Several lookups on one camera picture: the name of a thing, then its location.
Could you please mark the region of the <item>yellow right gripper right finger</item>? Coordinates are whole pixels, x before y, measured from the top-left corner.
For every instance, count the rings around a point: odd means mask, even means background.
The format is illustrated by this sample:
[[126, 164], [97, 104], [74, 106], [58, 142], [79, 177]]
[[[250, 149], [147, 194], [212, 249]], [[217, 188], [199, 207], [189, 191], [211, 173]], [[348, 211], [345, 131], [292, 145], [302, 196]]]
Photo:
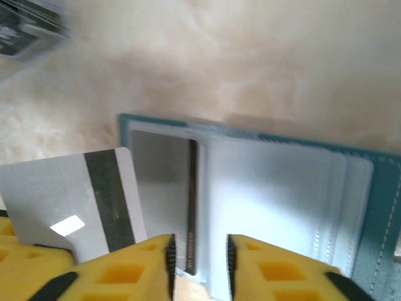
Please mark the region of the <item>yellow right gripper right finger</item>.
[[244, 235], [227, 236], [231, 301], [375, 301], [339, 269]]

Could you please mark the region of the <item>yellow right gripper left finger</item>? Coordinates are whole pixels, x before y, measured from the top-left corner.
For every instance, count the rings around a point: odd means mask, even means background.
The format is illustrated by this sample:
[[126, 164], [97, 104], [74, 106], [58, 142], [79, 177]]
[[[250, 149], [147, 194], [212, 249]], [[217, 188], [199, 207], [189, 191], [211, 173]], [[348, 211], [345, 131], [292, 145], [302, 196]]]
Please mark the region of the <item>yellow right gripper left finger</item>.
[[75, 265], [39, 301], [174, 301], [175, 235], [153, 237]]

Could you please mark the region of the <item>silver magnetic stripe card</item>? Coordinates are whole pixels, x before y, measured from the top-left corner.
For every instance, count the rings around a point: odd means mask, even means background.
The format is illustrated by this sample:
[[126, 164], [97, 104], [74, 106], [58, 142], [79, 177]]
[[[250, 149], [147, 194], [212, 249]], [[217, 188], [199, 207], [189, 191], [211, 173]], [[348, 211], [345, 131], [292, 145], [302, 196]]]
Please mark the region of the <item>silver magnetic stripe card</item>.
[[77, 263], [147, 239], [124, 147], [2, 165], [0, 195], [20, 242], [68, 250]]
[[197, 142], [135, 130], [132, 153], [148, 236], [174, 234], [177, 268], [195, 275]]

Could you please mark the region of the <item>teal card holder wallet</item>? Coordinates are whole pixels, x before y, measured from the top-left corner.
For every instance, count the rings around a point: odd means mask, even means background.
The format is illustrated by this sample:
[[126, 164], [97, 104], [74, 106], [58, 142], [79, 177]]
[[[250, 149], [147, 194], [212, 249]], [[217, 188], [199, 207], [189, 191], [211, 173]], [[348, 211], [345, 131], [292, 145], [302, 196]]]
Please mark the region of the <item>teal card holder wallet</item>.
[[401, 301], [401, 272], [396, 275], [391, 273], [395, 264], [393, 253], [401, 229], [401, 154], [132, 114], [120, 114], [118, 117], [122, 146], [131, 146], [128, 128], [134, 122], [167, 125], [174, 129], [200, 129], [250, 140], [321, 147], [370, 160], [374, 171], [352, 279], [375, 300]]

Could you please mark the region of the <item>clear acrylic card stand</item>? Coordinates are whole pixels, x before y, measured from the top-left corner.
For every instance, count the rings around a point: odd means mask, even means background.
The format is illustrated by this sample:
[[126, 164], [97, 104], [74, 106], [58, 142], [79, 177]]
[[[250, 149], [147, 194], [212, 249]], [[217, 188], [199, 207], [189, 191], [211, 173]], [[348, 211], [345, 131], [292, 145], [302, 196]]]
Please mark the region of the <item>clear acrylic card stand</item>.
[[0, 58], [18, 63], [67, 39], [66, 0], [0, 0]]

